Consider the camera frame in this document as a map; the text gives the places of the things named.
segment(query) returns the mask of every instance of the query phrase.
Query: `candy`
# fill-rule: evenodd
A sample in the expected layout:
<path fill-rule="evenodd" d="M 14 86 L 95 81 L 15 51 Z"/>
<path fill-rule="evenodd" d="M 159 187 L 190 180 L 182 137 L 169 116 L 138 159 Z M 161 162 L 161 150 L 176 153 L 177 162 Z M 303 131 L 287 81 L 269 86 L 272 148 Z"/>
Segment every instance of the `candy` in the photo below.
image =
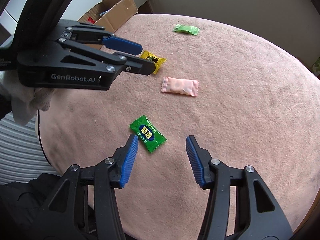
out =
<path fill-rule="evenodd" d="M 164 77 L 161 92 L 179 93 L 196 97 L 198 95 L 198 87 L 198 80 Z"/>
<path fill-rule="evenodd" d="M 157 147 L 163 144 L 167 139 L 151 124 L 145 115 L 140 116 L 132 124 L 130 128 L 134 131 L 152 153 Z"/>
<path fill-rule="evenodd" d="M 173 32 L 189 33 L 189 34 L 192 34 L 192 35 L 198 35 L 199 30 L 200 29 L 198 27 L 177 24 L 175 26 L 175 28 L 173 29 Z"/>
<path fill-rule="evenodd" d="M 162 58 L 162 57 L 157 57 L 156 55 L 154 55 L 154 54 L 152 54 L 152 53 L 150 53 L 149 51 L 146 51 L 146 50 L 142 53 L 140 58 L 144 58 L 144 59 L 150 60 L 150 61 L 155 63 L 156 70 L 153 72 L 154 74 L 156 74 L 158 72 L 160 66 L 167 60 L 167 59 Z"/>

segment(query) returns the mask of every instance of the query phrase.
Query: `table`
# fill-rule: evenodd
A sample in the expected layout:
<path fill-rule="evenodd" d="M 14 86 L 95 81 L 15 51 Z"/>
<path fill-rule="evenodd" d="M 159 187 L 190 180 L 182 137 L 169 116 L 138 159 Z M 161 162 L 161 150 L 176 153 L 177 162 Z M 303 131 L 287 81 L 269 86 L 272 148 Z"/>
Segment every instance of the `table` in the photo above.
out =
<path fill-rule="evenodd" d="M 200 32 L 173 33 L 176 24 Z M 122 73 L 109 91 L 58 90 L 40 113 L 43 149 L 57 171 L 112 156 L 145 114 L 167 141 L 153 154 L 140 143 L 130 181 L 116 191 L 129 235 L 196 239 L 208 192 L 195 183 L 188 135 L 228 166 L 255 167 L 295 230 L 320 188 L 319 80 L 265 39 L 205 19 L 135 15 L 116 34 L 167 61 L 156 75 Z M 161 93 L 164 76 L 199 80 L 198 96 Z M 234 208 L 233 192 L 229 234 Z"/>

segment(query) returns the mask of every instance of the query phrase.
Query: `green candy wrapper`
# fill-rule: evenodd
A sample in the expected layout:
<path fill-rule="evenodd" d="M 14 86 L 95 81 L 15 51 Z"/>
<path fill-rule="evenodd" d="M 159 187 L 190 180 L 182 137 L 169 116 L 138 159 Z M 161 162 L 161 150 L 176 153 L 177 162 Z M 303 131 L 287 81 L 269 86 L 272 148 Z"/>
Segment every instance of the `green candy wrapper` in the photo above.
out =
<path fill-rule="evenodd" d="M 194 27 L 194 26 L 189 26 L 189 25 L 181 25 L 177 24 L 175 28 L 173 29 L 173 32 L 178 32 L 178 33 L 190 33 L 192 35 L 198 35 L 199 33 L 199 28 Z"/>
<path fill-rule="evenodd" d="M 167 139 L 152 125 L 148 118 L 143 115 L 136 119 L 130 128 L 134 131 L 145 144 L 148 151 L 152 153 L 157 147 Z"/>

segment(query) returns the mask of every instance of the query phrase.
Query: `hand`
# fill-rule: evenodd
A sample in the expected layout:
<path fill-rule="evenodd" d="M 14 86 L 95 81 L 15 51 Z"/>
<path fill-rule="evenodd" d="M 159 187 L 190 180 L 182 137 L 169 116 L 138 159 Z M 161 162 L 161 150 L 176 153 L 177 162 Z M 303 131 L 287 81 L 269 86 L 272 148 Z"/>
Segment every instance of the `hand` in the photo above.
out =
<path fill-rule="evenodd" d="M 0 71 L 0 94 L 11 101 L 12 115 L 20 125 L 26 125 L 40 109 L 49 110 L 53 88 L 29 88 L 22 85 L 16 70 Z"/>

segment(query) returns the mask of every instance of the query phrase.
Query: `striped fabric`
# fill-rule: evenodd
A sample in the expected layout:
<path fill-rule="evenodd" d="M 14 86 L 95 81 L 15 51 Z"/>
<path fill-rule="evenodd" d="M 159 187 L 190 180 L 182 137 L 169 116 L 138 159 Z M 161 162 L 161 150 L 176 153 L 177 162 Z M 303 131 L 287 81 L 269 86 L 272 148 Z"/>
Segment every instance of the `striped fabric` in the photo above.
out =
<path fill-rule="evenodd" d="M 18 125 L 12 113 L 0 121 L 0 184 L 28 182 L 41 173 L 58 174 L 47 162 L 35 134 L 35 118 Z"/>

